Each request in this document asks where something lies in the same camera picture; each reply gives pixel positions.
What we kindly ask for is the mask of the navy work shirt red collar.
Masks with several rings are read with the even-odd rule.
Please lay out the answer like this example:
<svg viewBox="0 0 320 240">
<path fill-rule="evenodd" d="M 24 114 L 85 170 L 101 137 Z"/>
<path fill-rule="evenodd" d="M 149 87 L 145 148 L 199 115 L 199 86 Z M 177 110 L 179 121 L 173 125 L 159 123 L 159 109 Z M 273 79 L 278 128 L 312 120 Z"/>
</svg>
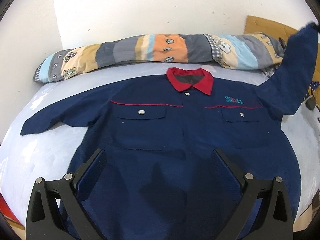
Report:
<svg viewBox="0 0 320 240">
<path fill-rule="evenodd" d="M 292 35 L 278 70 L 264 83 L 169 68 L 100 86 L 40 110 L 21 135 L 61 122 L 87 132 L 74 173 L 97 149 L 107 163 L 81 205 L 105 239 L 214 239 L 242 199 L 221 150 L 257 179 L 280 176 L 297 214 L 301 177 L 281 129 L 300 107 L 315 70 L 318 25 Z"/>
</svg>

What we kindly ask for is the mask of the light blue bed sheet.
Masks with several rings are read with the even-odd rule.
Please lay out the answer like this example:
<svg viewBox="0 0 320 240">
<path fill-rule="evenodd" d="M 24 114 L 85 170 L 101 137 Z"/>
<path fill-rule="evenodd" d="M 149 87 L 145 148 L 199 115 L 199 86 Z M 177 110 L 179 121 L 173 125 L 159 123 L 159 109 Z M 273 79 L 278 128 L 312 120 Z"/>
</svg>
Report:
<svg viewBox="0 0 320 240">
<path fill-rule="evenodd" d="M 146 75 L 162 75 L 168 63 L 138 63 L 108 67 L 65 81 L 46 84 L 9 127 L 1 143 L 1 194 L 16 218 L 25 223 L 33 184 L 38 177 L 60 179 L 83 140 L 85 128 L 57 124 L 50 130 L 22 136 L 24 122 L 39 110 L 64 98 L 108 83 Z M 301 105 L 283 117 L 281 128 L 293 147 L 301 174 L 301 215 L 319 189 L 319 111 Z"/>
</svg>

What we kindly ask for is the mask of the dark grey small pouch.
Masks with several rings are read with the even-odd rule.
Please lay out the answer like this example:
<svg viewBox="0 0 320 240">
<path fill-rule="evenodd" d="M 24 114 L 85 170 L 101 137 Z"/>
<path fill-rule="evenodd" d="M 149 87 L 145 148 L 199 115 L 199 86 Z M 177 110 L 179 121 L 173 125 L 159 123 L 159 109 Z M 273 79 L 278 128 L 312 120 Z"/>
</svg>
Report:
<svg viewBox="0 0 320 240">
<path fill-rule="evenodd" d="M 313 109 L 316 107 L 316 100 L 313 97 L 310 97 L 306 100 L 305 105 L 307 109 L 313 111 Z"/>
</svg>

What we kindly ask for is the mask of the navy star pattern pillow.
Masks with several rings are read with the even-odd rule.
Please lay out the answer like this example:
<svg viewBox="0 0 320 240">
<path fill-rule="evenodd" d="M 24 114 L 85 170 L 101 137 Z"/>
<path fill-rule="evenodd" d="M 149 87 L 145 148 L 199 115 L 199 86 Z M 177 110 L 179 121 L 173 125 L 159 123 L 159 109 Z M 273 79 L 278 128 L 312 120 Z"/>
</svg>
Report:
<svg viewBox="0 0 320 240">
<path fill-rule="evenodd" d="M 319 81 L 311 81 L 306 95 L 304 96 L 303 102 L 313 98 L 316 104 L 319 106 Z"/>
</svg>

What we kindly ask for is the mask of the striped patchwork rolled quilt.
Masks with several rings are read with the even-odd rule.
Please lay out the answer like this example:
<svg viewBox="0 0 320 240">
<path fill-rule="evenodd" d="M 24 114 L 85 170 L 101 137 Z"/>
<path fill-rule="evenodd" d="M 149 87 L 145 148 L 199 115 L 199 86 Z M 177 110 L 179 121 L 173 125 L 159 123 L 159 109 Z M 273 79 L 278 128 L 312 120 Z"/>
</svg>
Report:
<svg viewBox="0 0 320 240">
<path fill-rule="evenodd" d="M 140 62 L 214 61 L 227 69 L 258 70 L 280 64 L 284 51 L 278 40 L 261 32 L 139 35 L 51 54 L 35 70 L 33 81 L 57 82 L 99 68 Z"/>
</svg>

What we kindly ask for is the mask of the wooden headboard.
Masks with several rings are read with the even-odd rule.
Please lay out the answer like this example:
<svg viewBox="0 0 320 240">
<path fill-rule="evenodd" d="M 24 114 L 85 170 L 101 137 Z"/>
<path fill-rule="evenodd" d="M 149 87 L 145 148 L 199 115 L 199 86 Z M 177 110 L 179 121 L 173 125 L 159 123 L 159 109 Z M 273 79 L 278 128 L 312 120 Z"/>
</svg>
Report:
<svg viewBox="0 0 320 240">
<path fill-rule="evenodd" d="M 289 37 L 290 35 L 295 34 L 298 30 L 266 18 L 248 15 L 246 18 L 244 32 L 253 33 L 257 31 L 271 36 Z"/>
</svg>

